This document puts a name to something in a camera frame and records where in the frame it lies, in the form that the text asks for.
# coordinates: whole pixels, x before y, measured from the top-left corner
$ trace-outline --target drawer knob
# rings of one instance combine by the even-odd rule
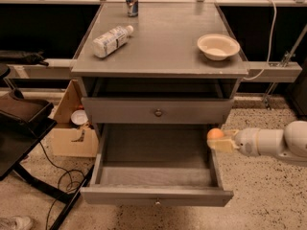
[[[158,117],[158,118],[161,117],[162,114],[163,114],[163,112],[162,112],[160,109],[157,109],[157,110],[154,112],[155,117]]]
[[[161,205],[159,198],[156,200],[155,205]]]

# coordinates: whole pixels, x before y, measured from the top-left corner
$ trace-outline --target orange object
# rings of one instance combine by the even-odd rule
[[[224,133],[219,128],[212,128],[207,133],[207,139],[213,140],[213,139],[220,139],[224,137]]]

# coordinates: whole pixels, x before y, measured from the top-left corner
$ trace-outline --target white bowl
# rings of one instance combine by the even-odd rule
[[[240,51],[240,44],[224,34],[206,34],[199,38],[198,47],[212,60],[223,60]]]
[[[84,110],[77,110],[71,115],[71,121],[77,125],[84,125],[88,119]]]

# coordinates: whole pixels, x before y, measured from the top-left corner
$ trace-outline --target sneaker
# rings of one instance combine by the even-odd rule
[[[0,230],[30,230],[33,223],[29,217],[0,218]]]

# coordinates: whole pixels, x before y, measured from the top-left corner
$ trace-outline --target terrazzo floor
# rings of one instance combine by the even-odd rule
[[[258,95],[238,95],[223,128],[283,128],[296,120],[283,97],[273,97],[271,106],[268,111]],[[49,139],[47,136],[43,145],[56,165],[86,172],[94,162],[53,156]],[[224,189],[234,193],[223,208],[89,205],[81,197],[60,229],[307,229],[307,168],[271,157],[245,157],[239,152],[217,152],[217,159]],[[46,160],[40,146],[23,166],[55,185],[63,174]],[[0,193],[1,217],[28,215],[35,220],[33,229],[46,228],[52,198],[31,188],[14,173],[0,182]],[[62,206],[55,203],[49,226]]]

